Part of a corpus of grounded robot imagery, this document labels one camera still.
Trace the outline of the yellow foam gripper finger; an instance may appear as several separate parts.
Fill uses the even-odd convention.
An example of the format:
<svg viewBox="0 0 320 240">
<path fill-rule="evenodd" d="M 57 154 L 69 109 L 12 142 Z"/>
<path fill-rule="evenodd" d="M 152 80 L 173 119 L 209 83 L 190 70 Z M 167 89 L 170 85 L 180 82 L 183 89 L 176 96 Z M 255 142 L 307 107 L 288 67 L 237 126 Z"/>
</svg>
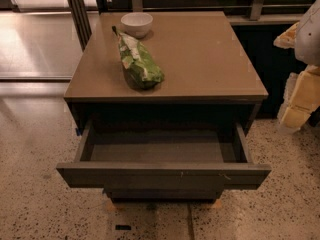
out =
<svg viewBox="0 0 320 240">
<path fill-rule="evenodd" d="M 308 65 L 287 79 L 277 119 L 281 130 L 299 130 L 320 106 L 320 67 Z"/>
</svg>

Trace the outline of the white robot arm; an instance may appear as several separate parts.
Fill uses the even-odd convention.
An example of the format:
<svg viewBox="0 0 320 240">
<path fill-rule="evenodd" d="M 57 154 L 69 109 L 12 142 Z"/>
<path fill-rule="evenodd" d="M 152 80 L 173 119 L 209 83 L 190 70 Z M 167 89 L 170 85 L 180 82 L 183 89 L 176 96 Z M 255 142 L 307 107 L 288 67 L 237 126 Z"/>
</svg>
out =
<svg viewBox="0 0 320 240">
<path fill-rule="evenodd" d="M 320 107 L 320 0 L 316 0 L 299 22 L 279 35 L 273 45 L 294 50 L 295 58 L 307 65 L 299 74 L 291 73 L 284 102 L 277 119 L 279 129 L 294 133 Z"/>
</svg>

